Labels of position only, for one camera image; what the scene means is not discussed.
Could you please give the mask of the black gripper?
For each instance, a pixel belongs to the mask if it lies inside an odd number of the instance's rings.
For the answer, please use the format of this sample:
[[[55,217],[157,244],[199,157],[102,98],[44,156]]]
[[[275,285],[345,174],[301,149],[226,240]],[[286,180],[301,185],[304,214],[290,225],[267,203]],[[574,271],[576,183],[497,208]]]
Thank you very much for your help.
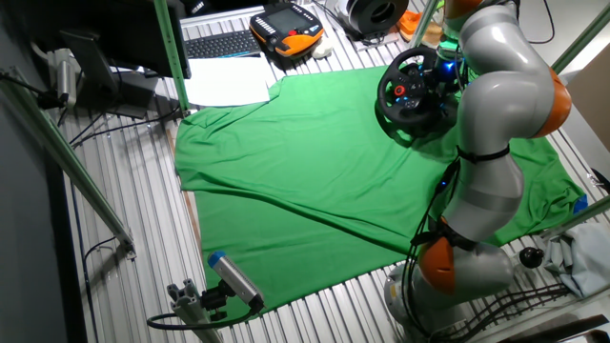
[[[421,74],[426,84],[437,84],[437,91],[462,91],[462,57],[459,52],[437,51],[437,60],[424,60]]]

